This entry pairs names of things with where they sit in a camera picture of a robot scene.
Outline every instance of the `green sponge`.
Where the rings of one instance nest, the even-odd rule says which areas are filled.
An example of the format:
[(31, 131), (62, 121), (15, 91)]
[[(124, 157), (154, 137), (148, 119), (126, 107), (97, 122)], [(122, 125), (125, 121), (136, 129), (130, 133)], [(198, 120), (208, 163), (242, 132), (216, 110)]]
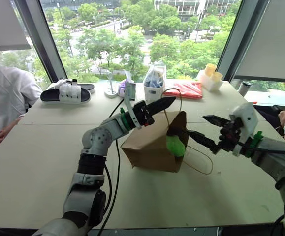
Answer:
[(177, 135), (166, 136), (166, 148), (172, 155), (176, 157), (184, 156), (186, 150), (184, 144)]

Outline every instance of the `red plastic bag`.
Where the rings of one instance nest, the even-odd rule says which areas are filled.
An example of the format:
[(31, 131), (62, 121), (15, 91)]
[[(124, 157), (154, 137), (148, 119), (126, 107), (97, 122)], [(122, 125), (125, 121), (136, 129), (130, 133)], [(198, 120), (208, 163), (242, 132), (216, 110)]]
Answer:
[[(193, 81), (193, 82), (174, 83), (173, 86), (171, 86), (170, 88), (179, 89), (181, 91), (182, 97), (184, 98), (190, 98), (190, 99), (202, 98), (202, 89), (200, 82)], [(171, 89), (169, 91), (166, 91), (164, 95), (179, 97), (180, 93), (176, 89)]]

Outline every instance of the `glass window pane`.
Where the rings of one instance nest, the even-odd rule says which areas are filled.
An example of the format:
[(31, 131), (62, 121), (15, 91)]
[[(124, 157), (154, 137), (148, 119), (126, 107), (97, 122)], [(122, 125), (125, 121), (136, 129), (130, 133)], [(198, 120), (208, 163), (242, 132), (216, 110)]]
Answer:
[(195, 79), (217, 64), (241, 0), (40, 0), (68, 77), (141, 82), (162, 60), (167, 78)]
[[(244, 96), (248, 102), (258, 105), (285, 106), (285, 82), (249, 80), (253, 85)], [(231, 84), (238, 89), (243, 82), (241, 79), (233, 79)]]
[(0, 65), (7, 67), (17, 67), (19, 69), (32, 73), (37, 84), (42, 88), (42, 90), (46, 90), (50, 85), (50, 79), (33, 47), (33, 43), (25, 29), (23, 21), (14, 2), (11, 1), (11, 4), (20, 22), (20, 25), (24, 30), (24, 34), (26, 36), (27, 42), (31, 46), (31, 49), (0, 52)]

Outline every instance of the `brown paper box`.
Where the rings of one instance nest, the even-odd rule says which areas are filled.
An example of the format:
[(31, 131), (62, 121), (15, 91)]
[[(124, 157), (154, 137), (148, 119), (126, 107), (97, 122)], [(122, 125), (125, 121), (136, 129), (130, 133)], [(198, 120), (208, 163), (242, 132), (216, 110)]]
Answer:
[[(177, 130), (186, 129), (186, 113), (167, 112), (170, 127)], [(168, 130), (164, 112), (153, 116), (155, 123), (134, 129), (121, 148), (130, 160), (132, 167), (178, 172), (183, 161), (182, 157), (175, 158), (166, 149), (166, 132)], [(180, 140), (187, 145), (188, 135), (185, 132), (177, 134)]]

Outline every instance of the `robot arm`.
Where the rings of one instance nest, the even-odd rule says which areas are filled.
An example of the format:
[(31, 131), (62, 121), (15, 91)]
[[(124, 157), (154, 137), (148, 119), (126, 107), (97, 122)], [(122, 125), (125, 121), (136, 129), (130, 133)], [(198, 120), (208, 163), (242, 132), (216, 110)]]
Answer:
[(100, 190), (104, 184), (104, 165), (108, 148), (112, 142), (135, 127), (154, 123), (152, 116), (168, 108), (175, 97), (166, 97), (146, 105), (141, 101), (128, 112), (103, 121), (82, 138), (79, 166), (72, 178), (66, 200), (63, 205), (63, 217), (43, 226), (34, 236), (84, 236), (103, 219), (105, 193)]
[(230, 115), (230, 120), (217, 116), (204, 118), (211, 124), (222, 127), (218, 144), (196, 131), (188, 131), (189, 135), (208, 147), (213, 154), (223, 149), (232, 151), (235, 156), (242, 154), (250, 158), (276, 181), (275, 188), (279, 190), (285, 206), (285, 142), (263, 137), (260, 131), (253, 136), (258, 120), (252, 104), (245, 103), (239, 106)]

